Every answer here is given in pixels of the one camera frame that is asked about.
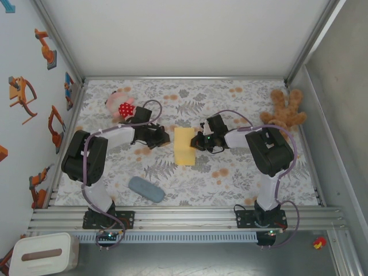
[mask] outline yellow object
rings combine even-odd
[[[174,129],[174,159],[179,166],[196,164],[196,149],[190,146],[190,140],[196,135],[194,128]]]
[[[314,245],[315,249],[318,249],[318,248],[320,248],[321,246],[322,246],[322,243],[319,243],[319,244],[315,244],[315,245]]]

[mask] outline floral tablecloth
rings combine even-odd
[[[191,79],[126,79],[90,80],[80,110],[77,129],[94,132],[116,122],[104,102],[114,90],[124,90],[142,105],[157,99],[163,105],[158,120],[174,140],[175,127],[199,129],[204,119],[223,109],[244,114],[254,125],[260,125],[259,113],[273,111],[272,89],[286,94],[282,80],[191,80]],[[153,110],[159,107],[147,105]],[[245,120],[232,113],[223,113],[228,128],[246,126]],[[281,182],[279,198],[293,200],[298,205],[317,205],[308,164],[298,129],[293,131],[298,147],[295,168]],[[197,151],[195,166],[174,163],[173,143],[152,151],[141,144],[125,144],[108,152],[105,165],[105,185],[116,205],[156,205],[128,188],[128,181],[139,176],[165,191],[161,206],[231,206],[252,205],[260,187],[258,171],[250,150],[227,149],[211,155]],[[62,175],[55,205],[87,205],[80,184]]]

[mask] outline purple cable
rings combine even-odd
[[[111,128],[107,128],[107,129],[104,129],[102,131],[99,131],[99,132],[95,132],[93,134],[91,134],[90,136],[88,136],[88,138],[86,139],[86,142],[85,142],[85,147],[84,147],[84,150],[83,150],[83,184],[81,185],[81,189],[82,189],[82,194],[83,194],[83,197],[85,198],[85,200],[87,201],[87,203],[96,211],[98,211],[99,213],[101,214],[104,214],[106,217],[109,217],[110,219],[113,219],[114,221],[116,221],[117,223],[119,223],[121,225],[121,228],[122,228],[122,235],[120,237],[120,239],[114,243],[112,246],[109,246],[109,247],[106,247],[106,250],[109,250],[110,248],[114,248],[116,247],[122,240],[123,238],[125,237],[125,226],[124,224],[122,223],[121,220],[119,220],[118,218],[112,216],[111,214],[108,214],[104,211],[102,211],[99,207],[95,206],[89,199],[88,195],[86,194],[86,191],[85,191],[85,187],[87,185],[87,152],[88,152],[88,145],[91,141],[91,139],[96,136],[96,135],[100,135],[100,134],[103,134],[103,133],[106,133],[106,132],[109,132],[109,131],[113,131],[115,129],[118,129],[118,128],[127,128],[127,127],[140,127],[142,125],[148,125],[154,121],[156,121],[160,116],[161,116],[161,113],[162,113],[162,105],[159,101],[155,100],[155,99],[151,99],[147,102],[144,103],[143,107],[145,107],[145,105],[149,102],[156,102],[159,104],[160,106],[160,112],[159,114],[157,115],[156,118],[152,119],[151,121],[148,121],[148,122],[142,122],[142,123],[139,123],[139,124],[126,124],[126,125],[116,125],[116,126],[113,126]],[[100,234],[98,236],[96,236],[96,239],[95,239],[95,243],[97,246],[100,246],[100,249],[102,248],[102,246],[98,243],[98,239],[99,237],[103,235]]]
[[[295,164],[297,163],[297,156],[298,156],[297,144],[296,144],[292,134],[290,132],[288,132],[287,130],[283,129],[282,127],[278,126],[278,125],[261,125],[261,126],[255,127],[255,128],[249,126],[249,127],[245,127],[245,128],[238,128],[237,131],[249,131],[249,130],[257,131],[258,129],[261,129],[261,128],[276,128],[280,131],[284,131],[286,133],[286,135],[290,138],[290,141],[292,142],[293,148],[294,148],[294,159],[293,159],[292,164],[290,165],[290,167],[286,171],[284,171],[282,174],[280,174],[280,176],[277,179],[276,189],[275,189],[275,200],[280,205],[283,205],[285,203],[291,203],[294,206],[295,211],[297,212],[297,225],[295,226],[295,229],[294,229],[293,233],[291,234],[291,236],[287,240],[283,241],[280,244],[277,244],[276,246],[271,246],[270,247],[270,248],[278,248],[278,247],[284,246],[285,244],[288,244],[295,237],[295,235],[298,231],[298,228],[299,228],[299,224],[300,224],[300,214],[299,214],[299,209],[298,209],[297,205],[291,200],[284,200],[282,202],[280,202],[278,200],[278,190],[279,190],[279,187],[280,187],[280,179],[282,177],[284,177],[286,174],[288,174],[293,169]]]
[[[231,109],[224,109],[224,110],[221,110],[221,111],[219,111],[219,112],[215,113],[215,114],[214,114],[214,115],[212,115],[212,116],[215,116],[215,115],[220,114],[220,113],[222,113],[222,112],[231,112],[231,113],[235,113],[235,114],[239,115],[241,118],[243,118],[244,120],[246,120],[247,122],[249,122],[249,124],[253,127],[253,124],[251,123],[251,121],[250,121],[250,120],[248,120],[248,119],[247,119],[247,117],[246,117],[246,116],[244,116],[244,115],[240,114],[239,112],[237,112],[237,111],[235,111],[235,110],[231,110]]]

